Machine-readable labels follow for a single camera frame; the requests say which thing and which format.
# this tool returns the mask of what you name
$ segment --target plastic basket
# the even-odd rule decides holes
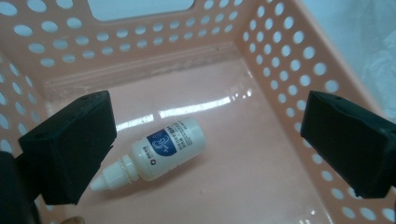
[[[363,200],[299,135],[310,90],[381,111],[300,1],[196,0],[101,22],[86,1],[0,1],[1,149],[78,96],[109,90],[118,138],[192,116],[207,151],[153,182],[36,204],[43,223],[391,223],[395,191]]]

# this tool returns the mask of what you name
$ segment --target bottle cap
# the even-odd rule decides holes
[[[125,155],[107,166],[101,175],[91,182],[91,189],[95,191],[104,189],[117,189],[123,185],[139,179],[134,163]]]

